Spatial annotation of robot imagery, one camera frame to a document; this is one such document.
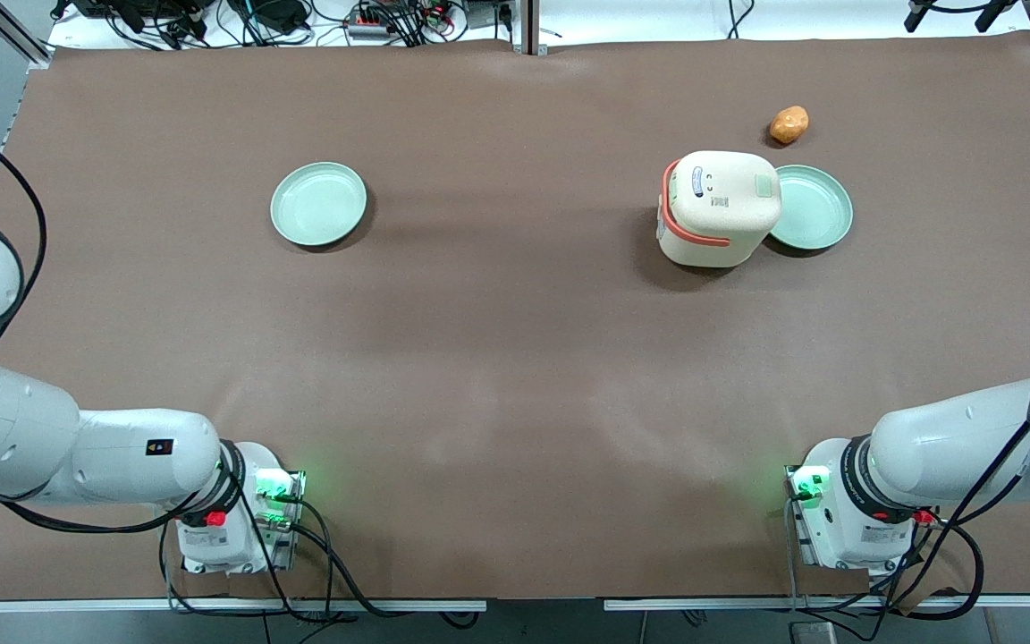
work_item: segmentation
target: light green plate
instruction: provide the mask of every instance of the light green plate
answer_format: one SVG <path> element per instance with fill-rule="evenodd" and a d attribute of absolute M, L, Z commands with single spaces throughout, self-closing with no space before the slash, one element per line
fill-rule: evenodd
<path fill-rule="evenodd" d="M 364 216 L 368 191 L 360 175 L 339 163 L 297 168 L 277 187 L 269 212 L 281 237 L 319 246 L 352 232 Z"/>
<path fill-rule="evenodd" d="M 853 226 L 853 201 L 832 176 L 809 165 L 777 168 L 782 217 L 769 235 L 795 248 L 827 248 Z"/>

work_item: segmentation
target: potato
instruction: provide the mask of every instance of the potato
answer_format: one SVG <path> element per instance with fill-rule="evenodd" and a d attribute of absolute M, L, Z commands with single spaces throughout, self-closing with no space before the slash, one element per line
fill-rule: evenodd
<path fill-rule="evenodd" d="M 769 136 L 783 145 L 796 141 L 805 130 L 810 130 L 810 113 L 800 105 L 785 107 L 769 123 Z"/>

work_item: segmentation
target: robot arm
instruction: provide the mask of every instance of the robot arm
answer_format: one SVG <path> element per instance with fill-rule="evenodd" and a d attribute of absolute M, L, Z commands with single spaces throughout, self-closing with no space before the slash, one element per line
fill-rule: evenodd
<path fill-rule="evenodd" d="M 805 562 L 886 575 L 911 547 L 916 510 L 1030 501 L 1030 378 L 887 413 L 870 435 L 824 440 L 788 470 Z"/>
<path fill-rule="evenodd" d="M 955 505 L 1025 421 L 1030 379 L 887 413 L 867 439 L 866 468 L 877 490 L 895 505 Z M 1012 501 L 1030 501 L 1030 432 L 977 497 L 1023 478 Z"/>
<path fill-rule="evenodd" d="M 18 253 L 0 233 L 0 327 L 20 306 L 21 284 Z M 54 384 L 0 367 L 1 502 L 158 505 L 179 514 L 186 570 L 247 573 L 270 560 L 290 566 L 300 506 L 274 497 L 299 500 L 303 482 L 263 445 L 218 439 L 200 413 L 81 411 Z"/>

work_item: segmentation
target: table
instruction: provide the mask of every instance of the table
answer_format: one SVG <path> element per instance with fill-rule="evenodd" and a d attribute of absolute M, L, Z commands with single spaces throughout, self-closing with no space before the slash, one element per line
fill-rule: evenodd
<path fill-rule="evenodd" d="M 813 130 L 777 149 L 764 127 L 792 103 Z M 824 168 L 853 232 L 818 257 L 676 268 L 654 244 L 658 178 L 700 147 Z M 60 52 L 7 154 L 52 244 L 0 363 L 83 408 L 193 409 L 269 444 L 309 471 L 373 597 L 784 595 L 785 465 L 1030 375 L 1023 33 Z M 315 160 L 372 197 L 327 252 L 268 223 L 278 180 Z M 28 257 L 24 213 L 0 178 Z M 986 589 L 1030 592 L 1030 505 L 973 526 Z M 0 600 L 160 597 L 154 557 L 152 535 L 66 537 L 0 509 Z M 862 583 L 804 572 L 805 592 Z M 318 568 L 286 582 L 318 592 Z"/>

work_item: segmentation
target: logo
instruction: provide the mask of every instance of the logo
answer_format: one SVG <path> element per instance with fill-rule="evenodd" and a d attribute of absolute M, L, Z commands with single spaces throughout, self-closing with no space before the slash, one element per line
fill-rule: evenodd
<path fill-rule="evenodd" d="M 157 439 L 145 441 L 145 454 L 147 456 L 168 456 L 169 453 L 173 453 L 171 437 L 157 437 Z"/>

